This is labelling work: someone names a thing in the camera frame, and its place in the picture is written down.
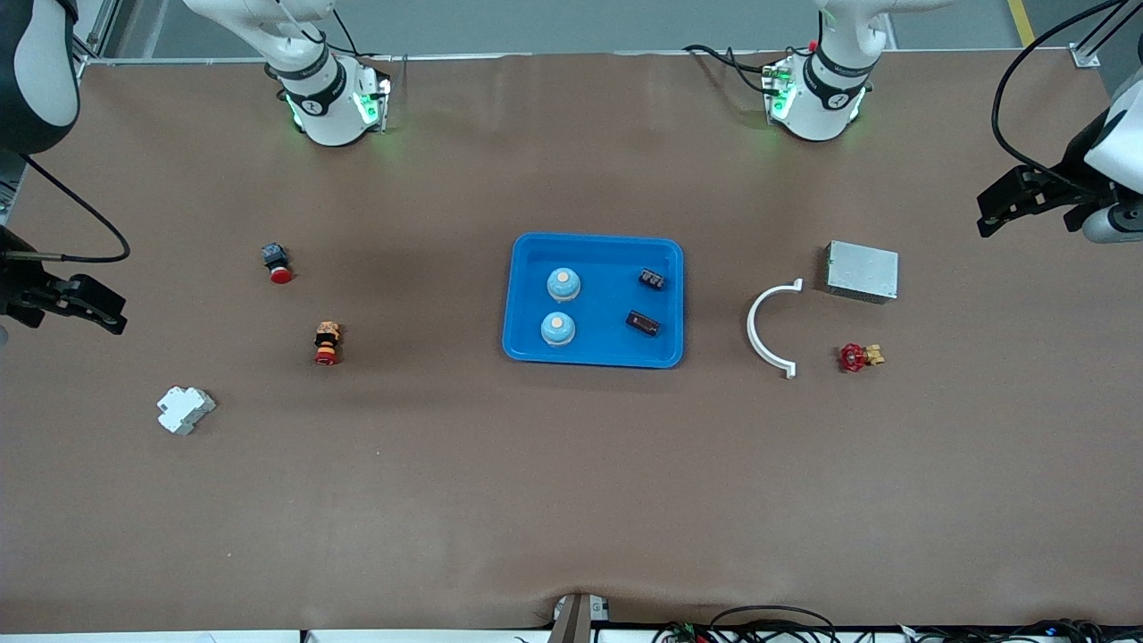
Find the white circuit breaker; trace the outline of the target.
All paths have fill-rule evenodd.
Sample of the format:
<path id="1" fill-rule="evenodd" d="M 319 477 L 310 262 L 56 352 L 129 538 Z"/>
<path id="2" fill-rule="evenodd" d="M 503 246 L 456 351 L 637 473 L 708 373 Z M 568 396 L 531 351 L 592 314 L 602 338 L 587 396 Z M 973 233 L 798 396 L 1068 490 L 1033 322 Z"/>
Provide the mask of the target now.
<path id="1" fill-rule="evenodd" d="M 157 421 L 174 435 L 185 436 L 195 431 L 195 424 L 216 408 L 215 399 L 203 389 L 174 386 L 155 402 Z"/>

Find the white curved plastic bracket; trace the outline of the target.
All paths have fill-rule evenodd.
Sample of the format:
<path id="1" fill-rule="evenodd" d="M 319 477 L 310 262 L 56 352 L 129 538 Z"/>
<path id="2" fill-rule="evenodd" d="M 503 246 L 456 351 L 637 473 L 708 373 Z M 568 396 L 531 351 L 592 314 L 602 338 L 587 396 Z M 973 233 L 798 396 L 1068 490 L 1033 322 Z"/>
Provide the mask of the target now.
<path id="1" fill-rule="evenodd" d="M 797 376 L 797 363 L 793 361 L 788 361 L 785 357 L 780 357 L 775 354 L 770 347 L 764 343 L 758 332 L 758 313 L 764 305 L 764 302 L 768 302 L 769 298 L 780 296 L 780 294 L 801 294 L 804 292 L 804 280 L 797 278 L 791 282 L 785 282 L 785 284 L 772 286 L 764 290 L 756 297 L 756 300 L 748 307 L 746 321 L 744 321 L 744 329 L 746 329 L 748 345 L 751 349 L 754 349 L 758 357 L 764 359 L 765 363 L 774 367 L 774 369 L 780 370 L 784 378 L 793 380 Z"/>

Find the aluminium frame with corner bracket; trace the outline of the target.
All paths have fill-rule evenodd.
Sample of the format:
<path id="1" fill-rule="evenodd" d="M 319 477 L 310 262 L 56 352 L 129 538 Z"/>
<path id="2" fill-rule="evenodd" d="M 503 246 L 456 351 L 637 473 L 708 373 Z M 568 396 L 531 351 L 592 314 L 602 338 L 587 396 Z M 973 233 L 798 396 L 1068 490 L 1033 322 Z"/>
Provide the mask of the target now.
<path id="1" fill-rule="evenodd" d="M 1098 69 L 1098 53 L 1116 34 L 1130 24 L 1138 13 L 1143 13 L 1143 0 L 1116 0 L 1106 16 L 1098 22 L 1079 42 L 1069 45 L 1078 69 Z"/>
<path id="2" fill-rule="evenodd" d="M 102 57 L 121 0 L 71 0 L 71 3 L 78 15 L 72 29 L 73 57 L 77 61 Z"/>

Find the blue plastic tray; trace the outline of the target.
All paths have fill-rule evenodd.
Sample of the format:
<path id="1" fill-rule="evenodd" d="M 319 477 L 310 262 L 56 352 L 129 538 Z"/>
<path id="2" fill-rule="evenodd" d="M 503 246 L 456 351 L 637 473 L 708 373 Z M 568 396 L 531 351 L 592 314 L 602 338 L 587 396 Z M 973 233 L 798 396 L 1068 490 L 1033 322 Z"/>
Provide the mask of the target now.
<path id="1" fill-rule="evenodd" d="M 546 292 L 547 273 L 559 267 L 575 270 L 582 280 L 572 302 Z M 644 268 L 666 278 L 666 289 L 640 286 Z M 657 337 L 626 325 L 629 310 L 656 319 Z M 551 347 L 539 337 L 539 322 L 552 311 L 576 322 L 567 346 Z M 502 330 L 504 354 L 514 361 L 672 369 L 684 357 L 685 329 L 685 255 L 676 241 L 555 232 L 528 232 L 514 241 Z"/>

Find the silver metal power supply box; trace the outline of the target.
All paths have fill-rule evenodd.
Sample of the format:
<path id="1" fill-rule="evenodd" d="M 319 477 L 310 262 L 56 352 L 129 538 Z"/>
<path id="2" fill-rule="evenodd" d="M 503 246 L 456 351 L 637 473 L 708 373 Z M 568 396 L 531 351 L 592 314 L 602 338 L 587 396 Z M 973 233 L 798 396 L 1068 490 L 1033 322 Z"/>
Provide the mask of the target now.
<path id="1" fill-rule="evenodd" d="M 866 304 L 897 300 L 900 255 L 870 246 L 832 240 L 826 247 L 828 294 Z"/>

